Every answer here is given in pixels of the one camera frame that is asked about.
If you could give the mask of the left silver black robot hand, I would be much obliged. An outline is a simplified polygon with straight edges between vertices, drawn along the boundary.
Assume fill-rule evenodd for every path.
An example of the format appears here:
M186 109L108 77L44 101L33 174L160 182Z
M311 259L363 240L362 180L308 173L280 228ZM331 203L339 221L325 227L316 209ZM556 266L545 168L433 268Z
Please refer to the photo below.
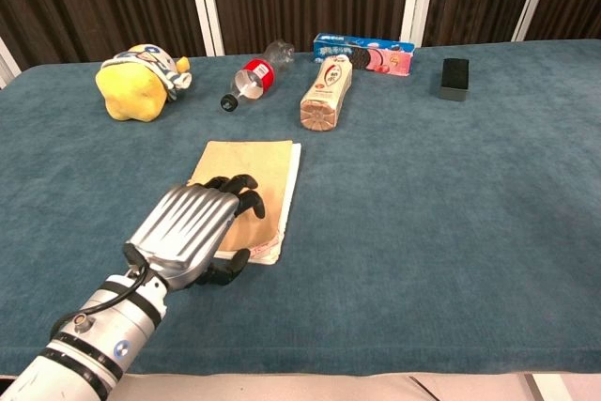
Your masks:
M216 255L235 219L247 209L262 219L265 206L250 175L214 177L177 185L126 241L140 253L171 292L196 282Z

